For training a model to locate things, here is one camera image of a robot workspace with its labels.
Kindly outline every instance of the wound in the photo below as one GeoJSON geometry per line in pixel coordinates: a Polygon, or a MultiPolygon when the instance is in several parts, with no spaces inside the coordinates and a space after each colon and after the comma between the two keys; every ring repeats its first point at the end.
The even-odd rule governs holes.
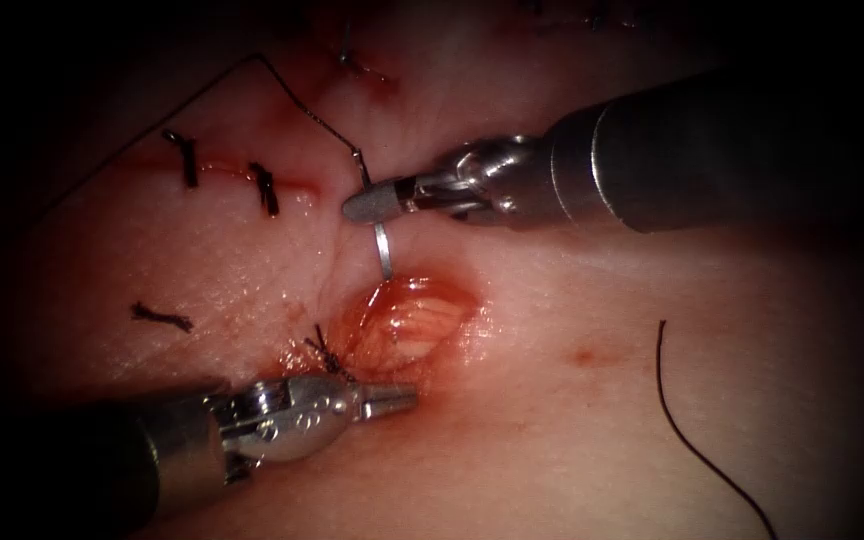
{"type": "Polygon", "coordinates": [[[461,329],[478,307],[450,281],[396,276],[352,300],[329,326],[329,346],[360,379],[431,382],[433,364],[461,364],[461,329]]]}

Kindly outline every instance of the red skin mark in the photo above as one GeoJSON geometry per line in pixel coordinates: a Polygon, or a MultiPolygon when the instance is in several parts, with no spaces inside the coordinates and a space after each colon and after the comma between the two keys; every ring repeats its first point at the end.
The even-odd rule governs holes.
{"type": "Polygon", "coordinates": [[[427,394],[443,366],[459,365],[454,338],[479,307],[447,279],[396,276],[352,300],[329,325],[327,346],[363,381],[409,382],[427,394]]]}
{"type": "Polygon", "coordinates": [[[593,367],[594,362],[595,357],[592,355],[592,351],[588,349],[579,349],[572,355],[572,363],[581,368],[593,367]]]}

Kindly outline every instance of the gray instrument shaft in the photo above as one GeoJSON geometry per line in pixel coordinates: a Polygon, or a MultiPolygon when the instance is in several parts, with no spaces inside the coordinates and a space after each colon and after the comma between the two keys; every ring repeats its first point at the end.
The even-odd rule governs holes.
{"type": "Polygon", "coordinates": [[[611,214],[640,232],[848,213],[855,147],[818,95],[721,70],[575,111],[487,186],[493,208],[512,229],[611,214]]]}

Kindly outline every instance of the black suture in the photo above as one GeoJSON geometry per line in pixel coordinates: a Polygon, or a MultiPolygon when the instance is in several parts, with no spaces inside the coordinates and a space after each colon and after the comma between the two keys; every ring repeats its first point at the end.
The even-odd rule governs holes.
{"type": "Polygon", "coordinates": [[[152,322],[161,322],[166,324],[171,324],[178,329],[182,330],[186,334],[192,332],[192,319],[186,317],[185,315],[173,315],[166,313],[156,313],[152,311],[148,307],[146,307],[142,302],[136,302],[132,304],[132,319],[133,320],[142,320],[142,321],[152,321],[152,322]]]}
{"type": "Polygon", "coordinates": [[[368,171],[365,169],[365,163],[362,158],[362,151],[352,144],[348,139],[343,137],[338,131],[336,131],[332,126],[327,124],[324,120],[319,118],[315,113],[313,113],[308,107],[305,106],[304,103],[299,99],[297,95],[292,91],[291,88],[285,83],[285,80],[279,74],[279,72],[275,69],[265,55],[261,53],[252,53],[242,57],[242,59],[237,62],[232,63],[229,67],[220,71],[214,77],[209,79],[205,84],[203,84],[198,90],[193,92],[189,97],[185,98],[178,105],[172,108],[169,112],[162,116],[159,120],[151,123],[145,129],[139,131],[135,134],[131,139],[125,142],[122,146],[114,150],[104,159],[102,159],[95,167],[93,167],[89,172],[83,175],[79,180],[75,181],[72,185],[66,188],[64,191],[56,195],[51,201],[49,201],[45,206],[43,206],[38,212],[33,214],[29,219],[25,220],[19,225],[19,230],[28,230],[34,227],[37,223],[42,221],[55,208],[61,205],[66,199],[68,199],[73,193],[82,188],[82,186],[86,185],[90,180],[92,180],[102,169],[108,167],[112,162],[118,159],[126,150],[128,150],[131,146],[136,144],[137,142],[144,139],[150,133],[155,132],[157,129],[161,128],[166,122],[171,120],[174,116],[182,112],[186,107],[188,107],[192,102],[199,99],[203,94],[214,88],[218,83],[222,82],[223,79],[228,77],[232,72],[239,69],[245,64],[257,62],[272,75],[275,81],[279,84],[279,87],[282,88],[282,91],[289,97],[292,103],[301,110],[306,116],[308,116],[313,122],[321,126],[325,129],[330,135],[335,137],[340,143],[342,143],[352,154],[353,159],[356,161],[356,165],[358,166],[359,173],[364,175],[362,180],[366,185],[371,184],[371,179],[368,177],[368,171]]]}
{"type": "Polygon", "coordinates": [[[279,199],[272,189],[272,173],[254,161],[249,163],[249,170],[255,174],[255,184],[259,188],[259,201],[270,216],[279,215],[279,199]]]}
{"type": "Polygon", "coordinates": [[[330,351],[329,348],[326,347],[325,338],[322,336],[322,327],[319,326],[318,323],[315,324],[315,335],[319,339],[318,343],[309,338],[305,338],[304,342],[322,355],[322,363],[325,365],[325,371],[333,375],[341,375],[346,381],[354,383],[355,377],[346,371],[346,369],[339,363],[339,355],[330,351]]]}
{"type": "Polygon", "coordinates": [[[675,420],[672,419],[672,413],[669,411],[669,406],[665,402],[665,391],[662,389],[662,337],[665,334],[665,320],[659,321],[659,335],[656,339],[655,344],[655,379],[659,388],[659,404],[662,406],[662,413],[665,414],[665,419],[668,420],[669,426],[672,427],[672,431],[675,433],[675,436],[679,438],[679,441],[682,442],[685,447],[692,452],[692,454],[699,458],[706,467],[708,467],[712,472],[714,472],[719,478],[722,479],[733,491],[738,493],[740,497],[745,499],[745,502],[748,503],[752,510],[755,511],[756,515],[759,517],[759,520],[762,522],[762,526],[765,527],[766,533],[769,535],[770,540],[778,540],[778,536],[775,534],[775,529],[772,527],[772,522],[769,521],[768,516],[765,515],[765,511],[762,510],[762,507],[759,506],[755,499],[752,498],[751,495],[745,492],[738,484],[735,483],[734,480],[729,478],[721,469],[719,469],[714,463],[712,463],[709,458],[705,457],[702,452],[692,445],[688,439],[685,438],[685,435],[679,429],[679,426],[676,425],[675,420]]]}
{"type": "Polygon", "coordinates": [[[186,139],[169,129],[162,130],[162,137],[179,147],[186,187],[199,187],[199,168],[195,162],[195,139],[186,139]]]}

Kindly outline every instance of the skin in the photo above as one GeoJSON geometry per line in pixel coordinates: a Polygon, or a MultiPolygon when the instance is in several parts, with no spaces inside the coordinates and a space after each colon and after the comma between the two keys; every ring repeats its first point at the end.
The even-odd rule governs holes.
{"type": "MultiPolygon", "coordinates": [[[[255,50],[364,150],[375,179],[415,172],[476,136],[541,133],[578,107],[722,61],[714,47],[624,28],[619,16],[599,33],[565,26],[539,37],[505,4],[436,5],[357,19],[360,61],[395,78],[394,90],[335,64],[323,44],[337,45],[342,19],[326,9],[311,12],[311,34],[283,37],[243,16],[189,42],[164,36],[171,69],[130,65],[94,102],[86,142],[56,158],[38,189],[61,190],[255,50]]],[[[153,133],[0,254],[9,338],[0,358],[20,401],[288,372],[281,359],[294,341],[378,284],[371,229],[338,212],[360,187],[347,149],[259,66],[237,70],[168,126],[198,141],[207,170],[197,190],[186,190],[178,152],[153,133]],[[276,177],[275,219],[240,172],[249,161],[276,177]],[[190,317],[193,332],[131,320],[140,299],[190,317]]],[[[451,268],[449,279],[471,284],[480,301],[452,336],[462,354],[439,360],[448,384],[426,388],[428,406],[412,414],[356,426],[136,538],[763,537],[662,416],[659,319],[669,321],[672,414],[778,534],[864,530],[862,231],[517,234],[437,214],[388,230],[398,273],[451,268]]]]}

